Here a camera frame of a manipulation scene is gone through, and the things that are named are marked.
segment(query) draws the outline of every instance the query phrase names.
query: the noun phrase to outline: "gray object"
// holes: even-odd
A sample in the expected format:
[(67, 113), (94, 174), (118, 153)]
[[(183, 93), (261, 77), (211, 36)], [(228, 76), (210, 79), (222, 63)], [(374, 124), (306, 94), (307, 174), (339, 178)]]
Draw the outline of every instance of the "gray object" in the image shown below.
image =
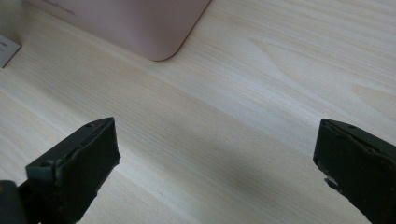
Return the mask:
[(4, 68), (20, 48), (21, 45), (0, 35), (0, 67)]

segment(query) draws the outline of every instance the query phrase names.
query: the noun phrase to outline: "wooden table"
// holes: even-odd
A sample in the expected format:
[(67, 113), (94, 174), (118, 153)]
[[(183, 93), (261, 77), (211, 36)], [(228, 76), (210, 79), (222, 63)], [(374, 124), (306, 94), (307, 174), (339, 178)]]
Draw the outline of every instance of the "wooden table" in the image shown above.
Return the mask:
[(396, 2), (213, 0), (155, 63), (21, 0), (0, 33), (0, 178), (114, 117), (120, 165), (80, 223), (368, 223), (312, 162), (322, 118), (396, 145)]

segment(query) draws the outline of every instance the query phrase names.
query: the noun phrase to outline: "light wood grain surface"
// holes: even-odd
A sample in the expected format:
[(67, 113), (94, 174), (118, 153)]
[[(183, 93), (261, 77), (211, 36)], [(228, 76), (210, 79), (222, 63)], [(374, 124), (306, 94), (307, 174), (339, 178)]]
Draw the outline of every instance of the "light wood grain surface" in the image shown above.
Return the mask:
[(116, 119), (120, 165), (80, 223), (368, 223), (312, 162), (319, 121), (396, 145), (396, 1), (213, 0), (155, 63), (21, 0), (0, 33), (0, 179)]

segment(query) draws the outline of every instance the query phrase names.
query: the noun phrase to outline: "black rubber pad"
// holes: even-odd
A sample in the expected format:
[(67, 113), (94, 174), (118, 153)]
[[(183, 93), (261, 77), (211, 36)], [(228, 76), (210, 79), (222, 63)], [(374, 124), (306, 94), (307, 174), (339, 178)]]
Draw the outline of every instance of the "black rubber pad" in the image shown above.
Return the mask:
[(349, 124), (323, 119), (314, 162), (326, 182), (373, 223), (396, 223), (396, 147)]
[(41, 222), (79, 221), (119, 160), (115, 122), (108, 118), (84, 125), (27, 165), (46, 210)]

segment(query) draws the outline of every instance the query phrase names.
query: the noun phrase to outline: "pink object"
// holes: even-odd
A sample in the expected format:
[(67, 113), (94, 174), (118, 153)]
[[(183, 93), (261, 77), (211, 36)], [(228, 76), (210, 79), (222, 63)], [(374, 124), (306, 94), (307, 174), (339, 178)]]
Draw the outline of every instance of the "pink object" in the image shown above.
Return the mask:
[(152, 61), (172, 57), (210, 0), (27, 0)]

